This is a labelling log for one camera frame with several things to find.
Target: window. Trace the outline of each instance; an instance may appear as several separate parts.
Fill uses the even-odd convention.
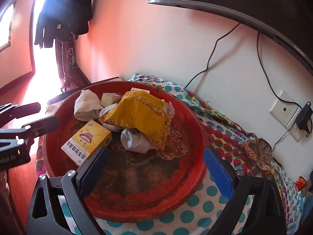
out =
[[[0,21],[0,51],[10,46],[10,28],[13,16],[13,4],[6,10]]]

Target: black power plug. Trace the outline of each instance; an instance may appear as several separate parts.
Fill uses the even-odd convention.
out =
[[[313,110],[311,109],[311,102],[308,102],[295,119],[295,123],[299,127],[299,129],[305,130],[307,132],[307,137],[311,133],[308,128],[308,121],[310,120],[312,114]]]

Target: television screen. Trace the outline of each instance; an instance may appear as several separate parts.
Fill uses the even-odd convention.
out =
[[[313,75],[313,0],[148,0],[221,15],[284,47]]]

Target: wall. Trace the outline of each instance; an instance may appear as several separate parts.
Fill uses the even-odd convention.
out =
[[[16,0],[11,24],[11,46],[0,52],[0,88],[32,71],[29,23],[34,0]]]
[[[88,34],[76,42],[78,65],[92,81],[134,72],[187,82],[206,67],[217,38],[236,22],[205,12],[148,4],[147,0],[94,0]],[[221,40],[210,70],[189,86],[245,130],[272,146],[286,129],[269,113],[271,92],[256,53],[257,32],[240,25]],[[283,89],[302,106],[313,102],[313,77],[267,37],[260,38],[264,67],[273,88]],[[291,177],[308,178],[313,168],[312,136],[297,143],[288,135],[274,156]]]

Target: hanging dark clothing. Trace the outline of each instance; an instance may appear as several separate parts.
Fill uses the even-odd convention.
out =
[[[69,41],[89,31],[91,0],[45,0],[39,14],[35,45],[51,48],[53,40]]]

